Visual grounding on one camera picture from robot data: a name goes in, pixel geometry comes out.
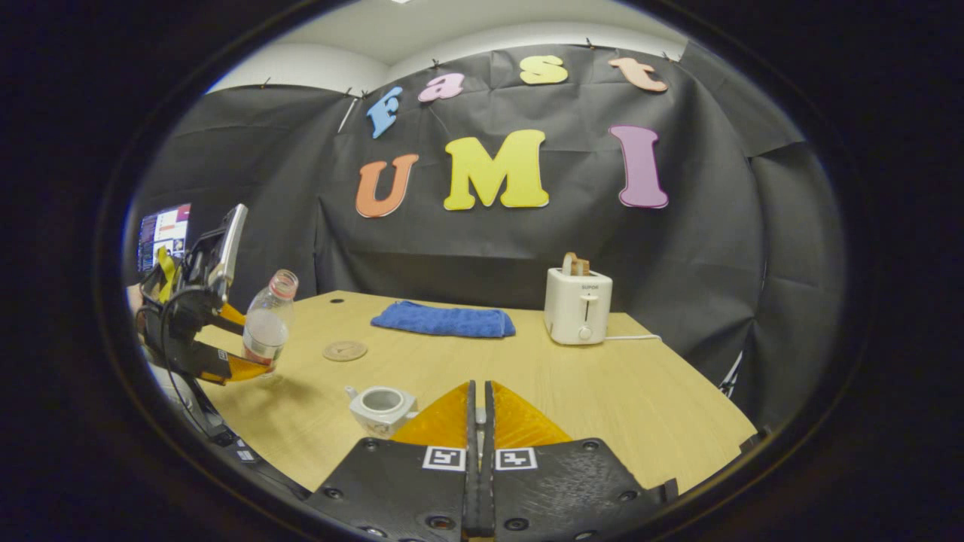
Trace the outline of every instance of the monitor screen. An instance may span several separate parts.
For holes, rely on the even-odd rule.
[[[191,204],[150,214],[141,220],[141,235],[137,246],[137,268],[141,273],[150,271],[156,263],[157,249],[165,247],[175,257],[184,257],[187,239],[187,222]]]

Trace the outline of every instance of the black cloth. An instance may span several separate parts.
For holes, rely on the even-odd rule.
[[[519,62],[532,55],[558,56],[569,77],[526,85]],[[669,90],[631,85],[607,63],[624,56],[651,65]],[[448,72],[466,76],[461,94],[416,99]],[[372,139],[365,113],[394,86],[404,89],[396,122]],[[787,116],[705,49],[691,43],[674,63],[605,47],[516,47],[427,68],[352,101],[275,86],[204,96],[158,153],[136,213],[191,203],[190,246],[246,204],[230,293],[242,311],[281,267],[301,279],[299,298],[346,289],[541,309],[547,268],[576,252],[613,279],[614,312],[661,335],[714,384],[742,353],[734,401],[755,423],[779,424],[813,389],[845,288],[833,190]],[[613,124],[658,134],[665,208],[620,204],[625,169]],[[475,137],[494,156],[520,129],[546,133],[539,163],[549,204],[507,208],[496,199],[445,210],[446,144]],[[391,161],[408,153],[418,161],[404,201],[386,217],[362,217],[359,169],[388,162],[381,199]]]

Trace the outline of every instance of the letter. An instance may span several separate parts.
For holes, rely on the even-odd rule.
[[[654,81],[650,79],[650,76],[646,73],[654,72],[652,66],[647,64],[639,64],[635,59],[632,58],[618,58],[609,61],[610,66],[615,66],[623,73],[627,81],[633,85],[643,89],[644,91],[653,91],[654,93],[665,92],[669,87],[666,83],[662,81]]]
[[[418,95],[418,101],[432,102],[438,98],[446,99],[462,93],[462,82],[466,80],[462,73],[447,73],[440,75],[425,85],[425,90]]]
[[[626,188],[619,193],[619,201],[627,207],[659,209],[669,204],[669,196],[659,188],[653,143],[659,140],[653,130],[639,126],[616,124],[609,133],[623,146],[626,165]]]
[[[569,72],[562,67],[562,59],[551,55],[525,57],[519,62],[519,67],[523,69],[520,77],[528,85],[561,83],[569,77]]]
[[[395,97],[400,94],[402,94],[402,88],[395,87],[385,93],[382,99],[376,101],[375,105],[368,110],[367,116],[371,117],[371,122],[375,125],[375,131],[371,134],[372,139],[376,139],[389,126],[395,124],[395,116],[392,113],[398,111],[398,100]]]
[[[391,183],[391,193],[383,200],[375,199],[375,188],[378,186],[378,177],[385,168],[385,162],[372,162],[361,167],[361,181],[359,191],[355,196],[355,209],[365,218],[379,218],[388,216],[392,211],[402,204],[405,199],[405,191],[409,187],[409,175],[412,172],[412,164],[418,161],[417,154],[402,154],[392,160],[391,165],[395,167],[395,179]]]
[[[501,149],[492,159],[474,137],[457,139],[445,146],[452,155],[452,186],[442,205],[450,210],[471,209],[475,198],[469,194],[469,182],[485,206],[495,201],[502,180],[505,192],[499,199],[507,207],[543,207],[549,193],[539,179],[539,145],[546,134],[539,130],[517,130],[505,136]]]

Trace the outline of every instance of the folded towel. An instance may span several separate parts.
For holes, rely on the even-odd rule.
[[[371,325],[428,335],[459,337],[510,337],[516,326],[498,309],[436,309],[411,301],[389,305],[371,320]]]

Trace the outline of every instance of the toaster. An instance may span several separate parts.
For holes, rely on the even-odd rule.
[[[589,270],[589,262],[568,253],[546,278],[546,330],[559,344],[605,340],[612,279]]]

